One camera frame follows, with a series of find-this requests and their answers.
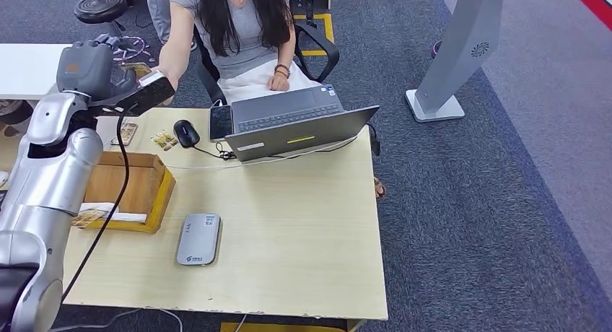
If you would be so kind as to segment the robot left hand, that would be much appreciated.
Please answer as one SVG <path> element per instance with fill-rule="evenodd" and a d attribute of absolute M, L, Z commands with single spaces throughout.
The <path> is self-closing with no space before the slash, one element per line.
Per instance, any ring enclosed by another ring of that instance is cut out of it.
<path fill-rule="evenodd" d="M 80 92 L 94 101 L 131 91 L 136 84 L 134 70 L 126 70 L 117 84 L 111 81 L 114 51 L 127 46 L 124 38 L 101 34 L 94 40 L 75 42 L 63 49 L 56 74 L 58 91 Z"/>

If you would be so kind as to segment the person's right hand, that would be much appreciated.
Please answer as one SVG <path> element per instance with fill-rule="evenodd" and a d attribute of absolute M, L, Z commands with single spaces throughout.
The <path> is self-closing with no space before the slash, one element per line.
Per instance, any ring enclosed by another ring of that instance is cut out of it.
<path fill-rule="evenodd" d="M 172 88 L 176 91 L 178 89 L 178 81 L 182 74 L 180 72 L 176 72 L 175 68 L 171 65 L 163 65 L 160 64 L 155 66 L 153 70 L 162 73 L 172 85 Z"/>

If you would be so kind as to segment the person's left hand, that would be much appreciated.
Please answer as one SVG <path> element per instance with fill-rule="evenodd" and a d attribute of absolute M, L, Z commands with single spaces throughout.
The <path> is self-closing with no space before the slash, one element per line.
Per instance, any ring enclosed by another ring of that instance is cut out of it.
<path fill-rule="evenodd" d="M 271 91 L 286 92 L 289 90 L 289 81 L 285 74 L 275 73 L 267 83 Z"/>

